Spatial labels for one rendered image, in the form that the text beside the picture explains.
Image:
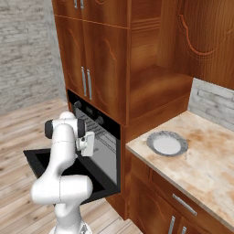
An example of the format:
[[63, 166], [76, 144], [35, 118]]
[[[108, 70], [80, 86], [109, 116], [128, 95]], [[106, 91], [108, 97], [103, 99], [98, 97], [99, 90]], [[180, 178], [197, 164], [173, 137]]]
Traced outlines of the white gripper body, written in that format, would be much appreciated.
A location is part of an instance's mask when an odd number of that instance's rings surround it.
[[85, 135], [82, 137], [82, 139], [80, 140], [80, 149], [82, 156], [93, 156], [94, 138], [94, 132], [86, 132]]

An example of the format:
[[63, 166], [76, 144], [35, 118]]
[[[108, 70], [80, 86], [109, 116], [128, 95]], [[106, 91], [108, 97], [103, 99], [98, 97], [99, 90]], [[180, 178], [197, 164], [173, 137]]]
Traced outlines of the black built-in oven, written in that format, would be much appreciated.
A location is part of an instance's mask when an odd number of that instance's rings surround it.
[[[68, 91], [69, 102], [75, 116], [82, 119], [89, 132], [95, 133], [93, 156], [90, 158], [96, 165], [110, 172], [109, 166], [117, 159], [121, 162], [121, 126], [103, 112], [83, 100], [71, 90]], [[81, 109], [75, 108], [74, 103], [81, 102]], [[101, 116], [103, 124], [97, 124], [96, 119]]]

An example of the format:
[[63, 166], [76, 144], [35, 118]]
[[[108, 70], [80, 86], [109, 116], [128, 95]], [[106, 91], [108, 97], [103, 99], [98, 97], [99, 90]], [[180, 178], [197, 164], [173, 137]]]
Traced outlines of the black oven door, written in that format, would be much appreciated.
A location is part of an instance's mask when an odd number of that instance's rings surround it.
[[[50, 149], [36, 149], [23, 151], [27, 162], [36, 178], [40, 178], [48, 167]], [[109, 166], [110, 172], [96, 165], [90, 158], [79, 157], [75, 163], [63, 172], [63, 176], [88, 176], [92, 182], [93, 190], [88, 199], [82, 204], [109, 197], [121, 192], [121, 162], [117, 159]]]

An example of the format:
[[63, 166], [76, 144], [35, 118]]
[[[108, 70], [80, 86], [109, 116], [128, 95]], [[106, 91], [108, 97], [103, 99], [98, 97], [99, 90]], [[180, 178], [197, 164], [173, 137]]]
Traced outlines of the tall wooden cupboard door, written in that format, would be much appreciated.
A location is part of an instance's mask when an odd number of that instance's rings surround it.
[[63, 16], [55, 16], [55, 22], [66, 86], [85, 97], [80, 69], [86, 67], [82, 23]]
[[125, 123], [127, 30], [83, 22], [90, 102]]

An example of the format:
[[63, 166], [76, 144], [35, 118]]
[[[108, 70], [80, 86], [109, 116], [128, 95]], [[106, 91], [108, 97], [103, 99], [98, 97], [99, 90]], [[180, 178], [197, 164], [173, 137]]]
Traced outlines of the grey rimmed white plate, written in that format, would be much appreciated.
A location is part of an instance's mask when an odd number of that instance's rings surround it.
[[156, 154], [178, 156], [188, 150], [188, 143], [181, 135], [170, 131], [157, 131], [147, 137], [147, 145]]

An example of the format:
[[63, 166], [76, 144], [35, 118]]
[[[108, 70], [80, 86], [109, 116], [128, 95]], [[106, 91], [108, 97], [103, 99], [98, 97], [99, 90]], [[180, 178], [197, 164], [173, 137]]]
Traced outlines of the tall wooden oven cabinet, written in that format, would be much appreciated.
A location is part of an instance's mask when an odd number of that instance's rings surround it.
[[[191, 77], [156, 64], [161, 4], [162, 0], [128, 0], [125, 123], [119, 123], [123, 144], [184, 112], [188, 105]], [[84, 70], [87, 96], [80, 97], [94, 106]]]

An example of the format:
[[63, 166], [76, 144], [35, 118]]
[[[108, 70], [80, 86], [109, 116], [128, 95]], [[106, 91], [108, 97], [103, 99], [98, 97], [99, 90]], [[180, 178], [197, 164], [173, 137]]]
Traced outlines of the wooden base cupboard door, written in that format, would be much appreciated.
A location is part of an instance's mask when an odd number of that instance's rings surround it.
[[130, 219], [143, 234], [168, 234], [170, 221], [175, 216], [173, 233], [177, 233], [181, 216], [140, 179], [132, 176]]
[[201, 231], [192, 226], [185, 218], [181, 218], [176, 234], [181, 234], [183, 227], [186, 227], [186, 234], [202, 234]]

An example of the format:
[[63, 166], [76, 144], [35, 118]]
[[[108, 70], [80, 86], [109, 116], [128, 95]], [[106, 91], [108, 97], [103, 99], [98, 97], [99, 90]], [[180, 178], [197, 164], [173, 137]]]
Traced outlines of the small wooden cupboard door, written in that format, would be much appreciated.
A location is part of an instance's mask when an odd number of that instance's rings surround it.
[[80, 0], [77, 2], [78, 8], [75, 8], [74, 0], [52, 0], [53, 12], [58, 16], [81, 19]]
[[128, 0], [84, 0], [83, 22], [127, 29]]

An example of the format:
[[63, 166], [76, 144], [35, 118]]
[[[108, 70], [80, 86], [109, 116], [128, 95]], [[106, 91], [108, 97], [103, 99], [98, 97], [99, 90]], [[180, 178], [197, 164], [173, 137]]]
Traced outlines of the wooden drawer front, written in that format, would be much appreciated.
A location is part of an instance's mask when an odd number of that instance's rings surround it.
[[[234, 234], [234, 231], [222, 224], [213, 215], [208, 213], [197, 202], [188, 197], [185, 193], [178, 190], [170, 182], [156, 173], [153, 169], [149, 172], [149, 182], [154, 189], [192, 226], [202, 232], [202, 234]], [[197, 216], [193, 215], [188, 209], [176, 201], [172, 194], [176, 194], [192, 207]]]

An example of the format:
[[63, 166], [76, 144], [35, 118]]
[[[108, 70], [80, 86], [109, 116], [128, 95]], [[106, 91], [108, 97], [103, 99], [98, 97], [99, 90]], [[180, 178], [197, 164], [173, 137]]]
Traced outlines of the wooden wall cupboard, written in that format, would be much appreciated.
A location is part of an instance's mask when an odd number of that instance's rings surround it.
[[234, 90], [234, 0], [162, 0], [156, 62]]

